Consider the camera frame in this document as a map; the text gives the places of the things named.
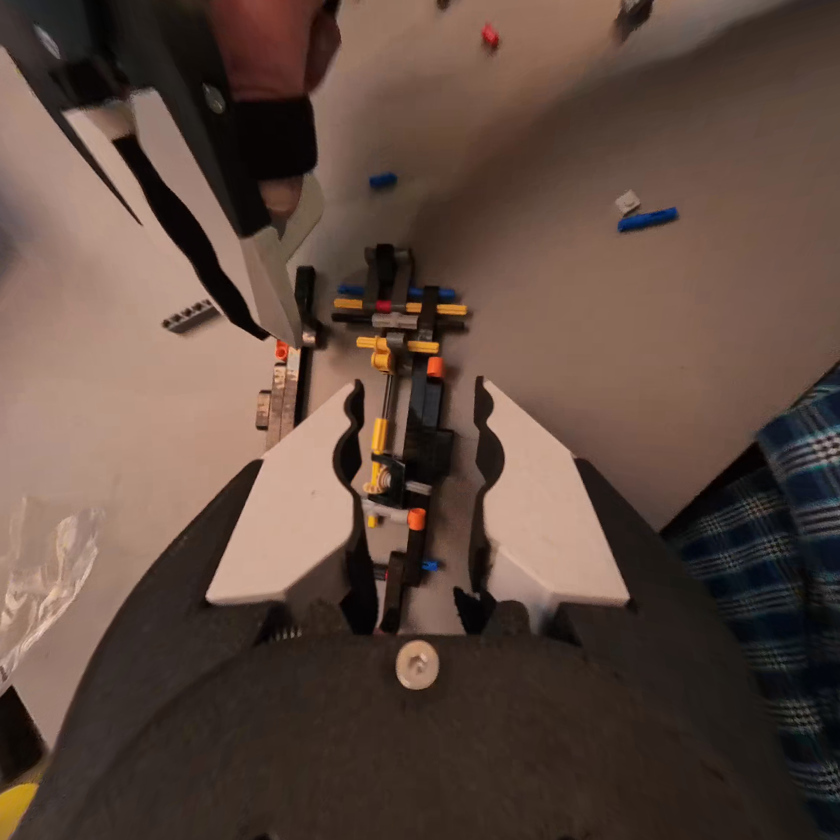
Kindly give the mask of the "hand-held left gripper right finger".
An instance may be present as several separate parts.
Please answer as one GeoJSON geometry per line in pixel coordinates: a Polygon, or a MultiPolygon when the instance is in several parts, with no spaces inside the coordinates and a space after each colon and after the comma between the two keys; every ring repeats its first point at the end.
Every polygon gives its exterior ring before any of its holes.
{"type": "Polygon", "coordinates": [[[484,375],[473,424],[479,478],[469,526],[469,585],[453,590],[466,634],[504,602],[547,634],[568,606],[624,609],[631,595],[572,452],[484,375]]]}

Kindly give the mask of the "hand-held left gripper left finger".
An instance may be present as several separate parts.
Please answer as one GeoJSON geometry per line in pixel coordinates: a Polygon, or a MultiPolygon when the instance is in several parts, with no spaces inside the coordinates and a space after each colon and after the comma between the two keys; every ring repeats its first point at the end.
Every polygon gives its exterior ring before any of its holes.
{"type": "Polygon", "coordinates": [[[364,514],[364,386],[355,380],[259,460],[206,599],[216,606],[282,604],[302,623],[310,604],[336,604],[351,630],[372,634],[379,610],[364,514]]]}

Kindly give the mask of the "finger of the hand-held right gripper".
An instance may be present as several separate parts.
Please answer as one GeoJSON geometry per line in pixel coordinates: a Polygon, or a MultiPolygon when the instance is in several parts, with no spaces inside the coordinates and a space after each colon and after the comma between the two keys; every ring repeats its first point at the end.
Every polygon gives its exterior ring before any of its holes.
{"type": "Polygon", "coordinates": [[[139,137],[132,107],[112,100],[96,108],[69,112],[70,126],[85,125],[85,143],[97,132],[108,141],[126,164],[156,222],[192,267],[201,286],[216,308],[237,328],[250,335],[261,335],[262,327],[253,319],[242,293],[221,267],[214,246],[181,198],[161,178],[139,137]]]}
{"type": "Polygon", "coordinates": [[[269,209],[259,186],[248,179],[245,209],[235,211],[225,194],[217,196],[217,167],[205,166],[190,152],[188,159],[202,173],[208,195],[222,208],[237,237],[244,268],[230,277],[219,262],[213,242],[186,205],[158,172],[142,144],[136,97],[114,102],[114,147],[129,167],[157,223],[192,267],[211,302],[228,321],[258,340],[305,344],[306,314],[298,301],[289,264],[306,238],[306,181],[295,189],[280,185],[280,199],[292,198],[292,212],[269,209]]]}

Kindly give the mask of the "black lego side beam assembly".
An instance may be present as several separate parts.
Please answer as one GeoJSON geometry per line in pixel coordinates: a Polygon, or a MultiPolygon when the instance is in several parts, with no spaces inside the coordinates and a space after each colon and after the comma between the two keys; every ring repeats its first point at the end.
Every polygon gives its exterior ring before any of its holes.
{"type": "Polygon", "coordinates": [[[276,341],[270,388],[258,393],[255,426],[266,435],[266,450],[287,437],[307,411],[312,356],[324,338],[324,328],[313,307],[316,282],[313,266],[297,268],[295,298],[302,316],[302,346],[296,349],[276,341]]]}

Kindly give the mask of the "multicoloured lego chassis assembly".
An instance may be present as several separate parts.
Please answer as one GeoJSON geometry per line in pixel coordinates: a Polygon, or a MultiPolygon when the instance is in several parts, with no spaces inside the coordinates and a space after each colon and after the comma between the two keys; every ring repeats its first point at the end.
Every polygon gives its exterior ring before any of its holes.
{"type": "Polygon", "coordinates": [[[446,366],[442,337],[467,328],[469,309],[457,294],[415,283],[409,248],[391,244],[364,251],[362,287],[339,286],[332,321],[369,328],[355,345],[371,354],[384,376],[382,407],[371,433],[371,477],[361,505],[365,524],[406,529],[406,548],[392,551],[375,579],[385,583],[379,628],[395,634],[406,591],[436,569],[426,560],[429,511],[451,469],[455,433],[442,425],[446,366]]]}

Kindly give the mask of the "grey lego beam with holes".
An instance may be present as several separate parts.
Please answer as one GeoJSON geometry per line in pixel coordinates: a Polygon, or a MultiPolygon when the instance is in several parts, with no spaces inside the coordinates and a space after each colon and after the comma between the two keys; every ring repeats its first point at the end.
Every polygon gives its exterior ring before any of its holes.
{"type": "Polygon", "coordinates": [[[174,312],[161,322],[162,328],[173,334],[187,334],[219,317],[220,312],[209,299],[197,301],[187,308],[174,312]]]}

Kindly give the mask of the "long blue lego pin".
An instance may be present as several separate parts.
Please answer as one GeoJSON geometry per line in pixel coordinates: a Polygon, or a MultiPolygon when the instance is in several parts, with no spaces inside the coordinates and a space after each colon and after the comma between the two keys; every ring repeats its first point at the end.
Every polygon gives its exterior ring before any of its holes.
{"type": "Polygon", "coordinates": [[[648,213],[626,215],[618,221],[616,230],[619,234],[627,234],[672,224],[678,219],[679,210],[672,206],[648,213]]]}

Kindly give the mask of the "person's right hand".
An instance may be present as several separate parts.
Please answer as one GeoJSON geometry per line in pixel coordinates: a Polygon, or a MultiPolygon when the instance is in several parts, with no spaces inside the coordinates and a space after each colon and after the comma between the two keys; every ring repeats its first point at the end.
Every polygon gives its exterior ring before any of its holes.
{"type": "Polygon", "coordinates": [[[341,45],[335,12],[319,1],[214,1],[209,16],[240,157],[272,220],[285,221],[319,158],[310,97],[341,45]]]}

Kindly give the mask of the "blue plaid shirt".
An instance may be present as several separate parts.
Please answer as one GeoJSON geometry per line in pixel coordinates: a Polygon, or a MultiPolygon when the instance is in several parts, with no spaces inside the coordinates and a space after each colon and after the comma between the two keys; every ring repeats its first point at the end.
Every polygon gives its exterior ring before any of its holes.
{"type": "Polygon", "coordinates": [[[737,638],[819,836],[838,838],[838,366],[661,534],[737,638]]]}

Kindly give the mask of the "clear plastic bag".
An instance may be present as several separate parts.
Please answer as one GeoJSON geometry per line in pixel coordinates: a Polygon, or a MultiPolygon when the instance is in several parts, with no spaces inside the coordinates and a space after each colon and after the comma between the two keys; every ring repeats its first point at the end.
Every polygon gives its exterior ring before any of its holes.
{"type": "Polygon", "coordinates": [[[64,505],[23,497],[11,510],[1,562],[1,687],[46,632],[66,613],[99,554],[106,513],[71,512],[64,505]]]}

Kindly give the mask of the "black object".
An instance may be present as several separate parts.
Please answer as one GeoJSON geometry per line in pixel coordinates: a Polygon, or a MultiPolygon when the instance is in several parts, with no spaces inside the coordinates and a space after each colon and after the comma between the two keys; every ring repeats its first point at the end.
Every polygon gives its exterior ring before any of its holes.
{"type": "Polygon", "coordinates": [[[34,719],[16,689],[1,695],[1,785],[5,789],[42,771],[49,756],[34,719]]]}

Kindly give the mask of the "yellow object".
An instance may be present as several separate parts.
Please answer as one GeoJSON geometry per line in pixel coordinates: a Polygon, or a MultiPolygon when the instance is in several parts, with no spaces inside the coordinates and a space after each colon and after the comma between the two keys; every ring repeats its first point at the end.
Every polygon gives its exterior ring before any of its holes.
{"type": "Polygon", "coordinates": [[[1,793],[1,839],[9,839],[14,834],[38,788],[37,782],[25,782],[9,787],[1,793]]]}

